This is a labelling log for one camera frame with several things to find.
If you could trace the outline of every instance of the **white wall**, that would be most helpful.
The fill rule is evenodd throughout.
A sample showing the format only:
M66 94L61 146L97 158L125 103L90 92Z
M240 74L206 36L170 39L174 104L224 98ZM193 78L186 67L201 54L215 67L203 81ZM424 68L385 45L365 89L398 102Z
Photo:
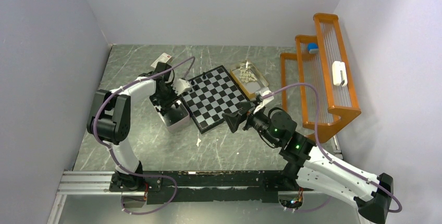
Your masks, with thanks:
M341 0L335 13L362 109L339 135L346 159L393 176L403 212L387 223L441 223L442 0Z
M0 223L46 223L109 49L86 0L0 8Z
M293 46L339 0L88 0L109 42Z

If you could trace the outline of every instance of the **wooden frame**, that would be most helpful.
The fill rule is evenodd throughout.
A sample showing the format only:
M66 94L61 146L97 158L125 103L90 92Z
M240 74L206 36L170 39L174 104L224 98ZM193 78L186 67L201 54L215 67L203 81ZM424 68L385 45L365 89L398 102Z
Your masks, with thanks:
M304 79L304 68L303 62L309 61L315 58L315 54L309 54L306 50L302 49L301 44L316 43L319 48L319 58L321 62L322 69L318 72L323 74L325 94L320 94L320 96L326 96L327 98L327 112L333 115L333 122L319 122L318 123L318 137L321 143L327 142L335 134L337 134L342 128L348 125L354 118L361 114L359 108L358 98L356 96L356 91L354 88L353 78L351 76L350 66L348 64L347 53L345 51L345 46L343 43L338 16L332 14L315 14L313 17L315 22L316 36L314 35L297 35L295 38L297 53L281 53L281 86L284 87L286 83L286 60L296 60L298 62L299 70L299 81L305 82ZM348 93L350 97L351 107L336 105L335 98L333 95L333 83L331 81L330 69L327 63L327 51L325 46L325 40L321 28L321 23L329 23L333 25L336 33L336 40L339 49L339 55L341 61L346 65L347 80L348 80ZM308 109L306 88L301 87L301 108L302 108L302 126L307 129L314 130L314 120L309 119L308 110L315 110L314 108ZM287 93L283 91L282 94L283 109L287 110ZM308 138L314 140L314 133L307 136Z

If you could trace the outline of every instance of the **chessboard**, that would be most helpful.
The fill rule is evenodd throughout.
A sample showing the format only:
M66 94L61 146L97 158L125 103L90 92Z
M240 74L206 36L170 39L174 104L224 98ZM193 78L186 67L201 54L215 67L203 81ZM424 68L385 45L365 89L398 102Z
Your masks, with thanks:
M183 93L182 101L203 134L224 122L222 113L233 113L240 102L248 101L224 66L188 80L192 90Z

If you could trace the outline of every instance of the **marble tabletop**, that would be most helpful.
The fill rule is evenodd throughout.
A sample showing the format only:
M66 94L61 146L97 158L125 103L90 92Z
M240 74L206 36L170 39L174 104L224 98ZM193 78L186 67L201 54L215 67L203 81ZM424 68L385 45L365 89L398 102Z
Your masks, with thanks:
M100 89L111 90L133 81L139 74L152 70L151 64L162 53L174 57L173 64L189 56L195 63L188 78L195 77L219 65L227 69L245 59L251 60L269 82L272 91L281 87L280 60L282 52L294 52L291 47L260 46L196 46L196 45L114 45L110 53ZM184 74L187 64L175 73ZM298 82L295 61L286 63L287 83ZM289 89L288 108L292 119L301 123L299 89ZM281 95L275 96L269 107L281 106ZM311 130L298 126L297 131L309 134ZM252 130L238 130L232 134L227 124L200 134L190 120L176 133L169 133L149 98L132 106L129 142L144 170L277 170L287 163L278 155L278 149L269 148ZM324 147L330 152L331 144ZM115 165L105 147L100 146L87 132L77 157L74 170L113 171Z

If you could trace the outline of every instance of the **wooden dish rack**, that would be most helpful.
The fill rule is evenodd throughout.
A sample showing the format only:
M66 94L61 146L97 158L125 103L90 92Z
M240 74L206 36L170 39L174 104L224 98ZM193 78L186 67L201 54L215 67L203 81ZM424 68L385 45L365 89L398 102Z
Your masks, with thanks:
M281 86L286 83L286 60L296 60L299 69L299 81L313 85L320 97L320 114L318 119L318 137L321 143L327 142L336 133L361 114L358 98L354 89L353 78L348 65L348 59L338 16L318 13L313 16L316 35L297 35L296 54L281 53ZM310 54L309 43L316 43L317 54ZM343 61L347 72L347 86L333 85L332 63ZM301 90L302 126L314 130L315 95L310 88L304 86ZM283 91L283 109L287 110L287 93ZM314 140L314 134L307 136Z

